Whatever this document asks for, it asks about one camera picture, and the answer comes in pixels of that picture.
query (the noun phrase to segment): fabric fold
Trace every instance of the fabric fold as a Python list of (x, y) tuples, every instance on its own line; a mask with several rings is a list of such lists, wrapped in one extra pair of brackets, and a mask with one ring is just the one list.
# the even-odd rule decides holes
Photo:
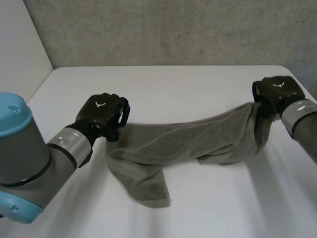
[(246, 103), (212, 118), (173, 124), (128, 124), (120, 139), (106, 143), (109, 170), (139, 203), (170, 206), (163, 166), (192, 159), (231, 164), (252, 158), (265, 146), (272, 119)]

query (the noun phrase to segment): gray wall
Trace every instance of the gray wall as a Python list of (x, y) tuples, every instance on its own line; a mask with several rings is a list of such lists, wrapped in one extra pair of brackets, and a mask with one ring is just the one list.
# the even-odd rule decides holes
[(277, 64), (317, 97), (316, 0), (24, 0), (54, 68)]

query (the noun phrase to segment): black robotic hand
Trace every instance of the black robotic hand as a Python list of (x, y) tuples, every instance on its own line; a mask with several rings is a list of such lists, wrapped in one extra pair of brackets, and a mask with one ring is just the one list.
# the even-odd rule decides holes
[(93, 95), (87, 100), (76, 121), (88, 121), (98, 131), (98, 137), (103, 136), (107, 141), (114, 142), (119, 139), (120, 129), (126, 125), (129, 113), (127, 99), (103, 93)]
[[(67, 127), (81, 132), (93, 147), (98, 137), (103, 136), (109, 142), (117, 141), (121, 128), (128, 121), (129, 113), (129, 102), (125, 98), (108, 93), (93, 95), (79, 111), (76, 122)], [(79, 167), (90, 161), (92, 152), (93, 150)]]
[(292, 103), (305, 99), (304, 92), (290, 76), (276, 76), (256, 81), (252, 85), (255, 102), (261, 102), (260, 116), (269, 118), (279, 114)]

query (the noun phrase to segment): white wall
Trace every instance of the white wall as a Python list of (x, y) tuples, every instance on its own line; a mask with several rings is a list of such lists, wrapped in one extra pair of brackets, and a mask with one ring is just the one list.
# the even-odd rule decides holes
[(28, 102), (52, 70), (23, 0), (0, 0), (0, 91)]

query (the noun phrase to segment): silver arm segment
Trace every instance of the silver arm segment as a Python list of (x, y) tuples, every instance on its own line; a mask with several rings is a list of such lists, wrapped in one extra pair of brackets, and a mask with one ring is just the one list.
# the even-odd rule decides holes
[(294, 102), (283, 112), (282, 122), (317, 164), (317, 105), (308, 99)]

